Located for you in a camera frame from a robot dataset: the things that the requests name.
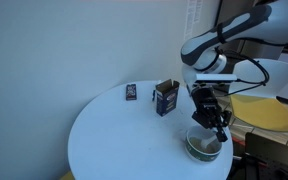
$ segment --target white wall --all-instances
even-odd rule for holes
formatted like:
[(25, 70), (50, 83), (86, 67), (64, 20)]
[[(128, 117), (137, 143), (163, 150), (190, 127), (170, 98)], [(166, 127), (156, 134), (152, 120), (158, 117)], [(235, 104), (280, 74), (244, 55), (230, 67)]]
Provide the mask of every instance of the white wall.
[(186, 1), (0, 1), (0, 179), (68, 170), (74, 120), (118, 84), (181, 79)]

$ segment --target small box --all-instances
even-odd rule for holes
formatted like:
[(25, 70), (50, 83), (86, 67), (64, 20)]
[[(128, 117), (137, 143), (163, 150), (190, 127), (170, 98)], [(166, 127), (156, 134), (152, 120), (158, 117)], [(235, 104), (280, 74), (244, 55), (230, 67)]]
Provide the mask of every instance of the small box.
[(164, 116), (176, 108), (180, 83), (171, 79), (156, 85), (156, 112)]

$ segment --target yellow surface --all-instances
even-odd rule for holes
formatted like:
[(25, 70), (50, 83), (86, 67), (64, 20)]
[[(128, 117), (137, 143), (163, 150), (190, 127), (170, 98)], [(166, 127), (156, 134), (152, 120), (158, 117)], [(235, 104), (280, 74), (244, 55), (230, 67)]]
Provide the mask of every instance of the yellow surface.
[(275, 98), (234, 94), (233, 114), (240, 120), (271, 131), (288, 132), (288, 109)]
[(71, 171), (67, 172), (60, 180), (74, 180), (74, 176)]

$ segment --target cable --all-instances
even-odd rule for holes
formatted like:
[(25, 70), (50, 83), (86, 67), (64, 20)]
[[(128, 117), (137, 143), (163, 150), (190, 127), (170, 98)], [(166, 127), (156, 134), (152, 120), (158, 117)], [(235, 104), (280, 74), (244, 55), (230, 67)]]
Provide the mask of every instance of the cable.
[(240, 53), (237, 53), (236, 51), (232, 51), (232, 50), (226, 50), (223, 52), (223, 54), (227, 57), (230, 57), (230, 55), (233, 55), (235, 57), (232, 57), (232, 58), (235, 58), (235, 59), (247, 59), (249, 60), (250, 62), (252, 62), (256, 67), (258, 67), (263, 75), (264, 75), (264, 80), (263, 81), (260, 81), (260, 82), (252, 82), (252, 81), (246, 81), (246, 80), (242, 80), (242, 79), (237, 79), (236, 82), (242, 82), (242, 83), (247, 83), (247, 84), (255, 84), (254, 86), (251, 86), (251, 87), (248, 87), (248, 88), (244, 88), (244, 89), (241, 89), (241, 90), (237, 90), (237, 91), (234, 91), (232, 93), (228, 93), (226, 94), (225, 96), (229, 96), (229, 95), (232, 95), (232, 94), (236, 94), (236, 93), (239, 93), (239, 92), (242, 92), (242, 91), (246, 91), (246, 90), (250, 90), (250, 89), (254, 89), (254, 88), (257, 88), (259, 86), (265, 86), (266, 83), (268, 83), (268, 81), (270, 80), (270, 75), (269, 73), (266, 71), (266, 69), (258, 62), (258, 61), (255, 61), (253, 58), (250, 58), (246, 55), (243, 55), (243, 54), (240, 54)]

